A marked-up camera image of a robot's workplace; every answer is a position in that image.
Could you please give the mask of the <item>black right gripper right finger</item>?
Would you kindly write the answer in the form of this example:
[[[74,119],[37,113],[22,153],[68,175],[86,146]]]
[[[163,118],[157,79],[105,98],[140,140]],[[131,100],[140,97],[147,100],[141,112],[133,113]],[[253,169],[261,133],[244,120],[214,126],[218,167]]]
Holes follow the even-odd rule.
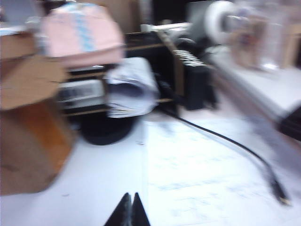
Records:
[[[150,226],[150,222],[138,193],[135,193],[134,201],[132,203],[131,224],[132,226]]]

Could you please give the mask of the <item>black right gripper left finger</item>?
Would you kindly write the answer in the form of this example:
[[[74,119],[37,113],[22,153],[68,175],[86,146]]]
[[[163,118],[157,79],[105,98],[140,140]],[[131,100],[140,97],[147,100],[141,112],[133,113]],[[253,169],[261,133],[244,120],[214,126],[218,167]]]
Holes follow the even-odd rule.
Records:
[[[131,195],[129,193],[125,193],[104,226],[131,226],[131,215]]]

